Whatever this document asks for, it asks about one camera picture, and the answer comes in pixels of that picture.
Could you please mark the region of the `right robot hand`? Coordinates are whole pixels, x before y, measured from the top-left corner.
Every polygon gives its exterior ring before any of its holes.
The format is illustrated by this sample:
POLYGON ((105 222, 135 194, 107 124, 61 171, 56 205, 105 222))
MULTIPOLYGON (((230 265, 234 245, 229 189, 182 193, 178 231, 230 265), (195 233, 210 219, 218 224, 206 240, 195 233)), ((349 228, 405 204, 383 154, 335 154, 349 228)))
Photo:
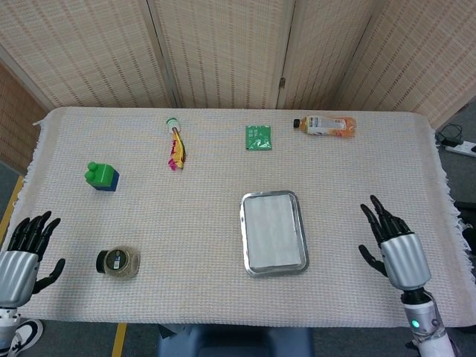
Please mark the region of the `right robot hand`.
POLYGON ((370 196, 373 208, 361 210, 367 218, 382 258, 376 259, 365 245, 358 250, 365 262, 403 292, 423 289, 431 271, 419 237, 400 217, 390 213, 380 200, 370 196))

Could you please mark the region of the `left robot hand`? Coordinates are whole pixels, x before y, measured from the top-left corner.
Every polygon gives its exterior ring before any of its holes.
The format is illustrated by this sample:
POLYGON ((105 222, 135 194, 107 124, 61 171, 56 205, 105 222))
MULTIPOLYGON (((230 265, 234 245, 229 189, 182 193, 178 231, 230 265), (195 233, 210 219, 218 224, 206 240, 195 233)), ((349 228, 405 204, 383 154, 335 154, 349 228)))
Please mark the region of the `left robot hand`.
POLYGON ((43 260, 51 235, 61 222, 51 219, 47 211, 34 218, 23 219, 11 234, 7 248, 1 252, 1 308, 18 309, 32 295, 55 283, 65 268, 65 259, 57 261, 54 270, 38 279, 38 270, 43 260))

